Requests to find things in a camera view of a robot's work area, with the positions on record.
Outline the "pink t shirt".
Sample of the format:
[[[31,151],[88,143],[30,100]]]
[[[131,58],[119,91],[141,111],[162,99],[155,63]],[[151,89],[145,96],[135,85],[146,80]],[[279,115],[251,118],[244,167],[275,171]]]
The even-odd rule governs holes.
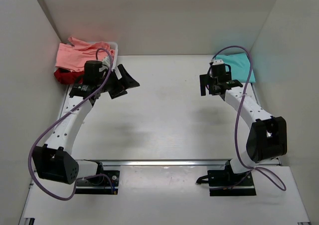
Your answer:
[[[86,41],[68,38],[69,43],[60,43],[56,55],[55,67],[67,69],[71,72],[84,71],[84,64],[88,60],[96,60],[97,49],[109,49],[108,45],[92,44]]]

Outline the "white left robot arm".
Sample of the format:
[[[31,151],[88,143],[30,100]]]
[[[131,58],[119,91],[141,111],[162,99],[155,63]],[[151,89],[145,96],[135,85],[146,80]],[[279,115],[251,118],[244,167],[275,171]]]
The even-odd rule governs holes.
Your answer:
[[[36,146],[32,159],[41,179],[72,184],[77,178],[87,177],[93,184],[104,179],[104,171],[97,161],[72,158],[72,148],[85,117],[92,110],[101,93],[112,99],[125,95],[127,89],[138,87],[122,64],[110,69],[101,61],[84,64],[82,82],[76,82],[66,98],[62,121],[43,146]]]

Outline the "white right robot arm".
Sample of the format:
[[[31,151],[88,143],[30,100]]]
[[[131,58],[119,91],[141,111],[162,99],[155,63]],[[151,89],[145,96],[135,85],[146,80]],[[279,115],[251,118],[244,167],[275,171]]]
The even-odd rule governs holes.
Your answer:
[[[200,93],[218,95],[237,112],[250,129],[246,145],[235,145],[236,157],[230,160],[230,169],[223,173],[225,183],[235,185],[241,174],[261,162],[287,153],[287,123],[259,106],[245,91],[244,85],[232,79],[231,67],[222,60],[210,62],[206,74],[200,75]]]

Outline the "white plastic basket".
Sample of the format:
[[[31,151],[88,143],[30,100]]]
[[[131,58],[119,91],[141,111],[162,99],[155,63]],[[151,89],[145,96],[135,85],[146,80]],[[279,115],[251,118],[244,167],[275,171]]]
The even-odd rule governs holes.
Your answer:
[[[100,42],[96,42],[96,41],[90,41],[88,42],[90,45],[92,44],[102,44],[102,45],[108,45],[109,49],[108,51],[112,54],[112,71],[114,71],[117,68],[117,57],[118,57],[118,44],[116,42],[105,42],[105,41],[100,41]],[[106,61],[108,64],[108,66],[110,67],[110,61],[109,58],[105,59],[105,57],[99,57],[99,52],[95,53],[95,58],[96,60],[100,60],[100,61]]]

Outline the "folded teal t shirt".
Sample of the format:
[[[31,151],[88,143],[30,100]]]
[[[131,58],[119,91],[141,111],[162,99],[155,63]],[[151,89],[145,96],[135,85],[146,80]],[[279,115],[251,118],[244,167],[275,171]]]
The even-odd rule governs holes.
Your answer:
[[[215,59],[221,59],[231,66],[232,79],[246,82],[250,70],[250,62],[245,53],[218,55]]]

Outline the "red t shirt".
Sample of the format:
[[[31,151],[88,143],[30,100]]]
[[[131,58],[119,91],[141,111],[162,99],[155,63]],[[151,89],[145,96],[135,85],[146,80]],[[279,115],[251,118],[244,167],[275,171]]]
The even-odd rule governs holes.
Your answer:
[[[84,71],[71,72],[63,68],[58,68],[54,72],[54,77],[57,79],[59,83],[63,85],[70,85],[70,84],[82,82],[83,75],[84,75]]]

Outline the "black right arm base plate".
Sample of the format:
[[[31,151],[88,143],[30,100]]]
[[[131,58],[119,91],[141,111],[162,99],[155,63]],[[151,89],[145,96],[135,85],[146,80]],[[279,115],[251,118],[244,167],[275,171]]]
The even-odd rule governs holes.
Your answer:
[[[223,170],[208,170],[207,175],[196,180],[197,185],[208,184],[211,197],[256,196],[251,172],[235,174],[229,166]]]

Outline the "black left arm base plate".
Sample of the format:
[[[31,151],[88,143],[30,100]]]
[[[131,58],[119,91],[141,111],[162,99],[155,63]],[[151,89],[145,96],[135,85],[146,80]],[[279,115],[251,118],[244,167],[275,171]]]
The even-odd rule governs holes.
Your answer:
[[[104,174],[96,178],[84,179],[77,182],[75,194],[79,195],[117,195],[120,181],[119,166],[99,166],[97,174]]]

